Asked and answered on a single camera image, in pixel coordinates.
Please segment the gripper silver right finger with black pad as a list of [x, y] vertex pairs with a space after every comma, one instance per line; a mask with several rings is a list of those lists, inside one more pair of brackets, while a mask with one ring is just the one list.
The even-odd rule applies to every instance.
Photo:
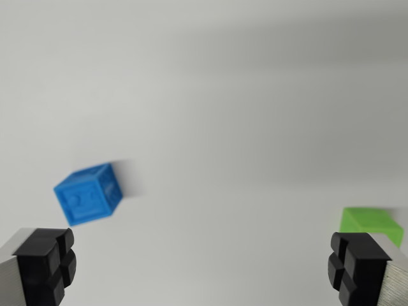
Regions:
[[331, 237], [328, 278], [342, 305], [407, 305], [407, 256], [382, 233]]

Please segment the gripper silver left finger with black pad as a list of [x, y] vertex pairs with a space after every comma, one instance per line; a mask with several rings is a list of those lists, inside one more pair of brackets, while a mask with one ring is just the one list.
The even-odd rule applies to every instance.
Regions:
[[60, 305], [77, 269], [70, 228], [21, 228], [1, 246], [1, 305]]

